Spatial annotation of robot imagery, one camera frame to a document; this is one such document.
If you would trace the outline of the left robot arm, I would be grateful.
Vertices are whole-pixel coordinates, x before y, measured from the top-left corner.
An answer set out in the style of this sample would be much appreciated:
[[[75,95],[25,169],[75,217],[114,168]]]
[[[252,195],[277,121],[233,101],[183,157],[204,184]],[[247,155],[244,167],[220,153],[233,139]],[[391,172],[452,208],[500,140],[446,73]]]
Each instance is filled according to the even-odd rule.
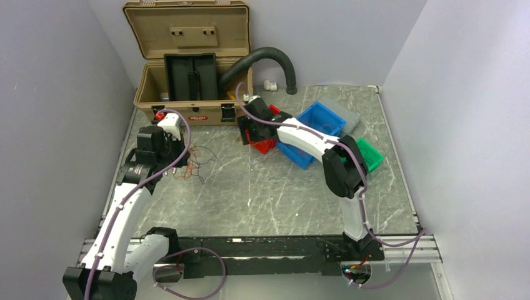
[[[128,252],[134,227],[163,173],[186,165],[191,140],[178,125],[146,126],[121,166],[109,216],[78,267],[62,277],[71,299],[134,299],[138,284],[156,262],[174,261],[180,246],[175,229],[154,227]]]

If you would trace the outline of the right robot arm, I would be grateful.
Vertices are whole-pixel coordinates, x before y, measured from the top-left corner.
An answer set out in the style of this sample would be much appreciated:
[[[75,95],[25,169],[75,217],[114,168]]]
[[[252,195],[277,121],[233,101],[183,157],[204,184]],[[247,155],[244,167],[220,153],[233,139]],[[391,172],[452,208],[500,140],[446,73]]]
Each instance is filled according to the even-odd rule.
[[[250,111],[270,112],[260,97],[247,104],[239,99],[237,102],[249,119],[262,124],[278,141],[295,146],[322,163],[327,187],[341,199],[344,234],[349,238],[344,243],[345,253],[351,259],[362,258],[369,249],[365,237],[370,234],[370,227],[364,210],[368,168],[356,141],[324,134],[294,117],[281,122],[261,119]]]

